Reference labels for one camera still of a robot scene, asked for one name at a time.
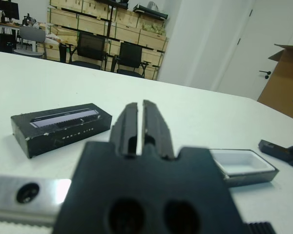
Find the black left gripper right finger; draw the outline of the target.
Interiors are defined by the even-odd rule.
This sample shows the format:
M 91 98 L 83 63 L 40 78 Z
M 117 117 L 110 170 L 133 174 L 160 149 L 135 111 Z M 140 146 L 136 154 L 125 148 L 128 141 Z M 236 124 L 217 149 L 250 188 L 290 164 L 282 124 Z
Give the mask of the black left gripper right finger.
M 142 148 L 152 145 L 161 158 L 173 158 L 170 129 L 157 105 L 143 101 Z

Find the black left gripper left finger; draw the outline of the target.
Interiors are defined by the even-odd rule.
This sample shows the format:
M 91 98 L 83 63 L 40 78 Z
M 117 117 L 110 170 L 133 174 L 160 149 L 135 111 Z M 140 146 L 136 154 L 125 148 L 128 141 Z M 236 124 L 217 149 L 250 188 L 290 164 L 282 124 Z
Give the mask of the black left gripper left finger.
M 138 106 L 136 102 L 125 106 L 115 124 L 111 128 L 109 142 L 115 146 L 120 156 L 135 157 L 138 135 Z

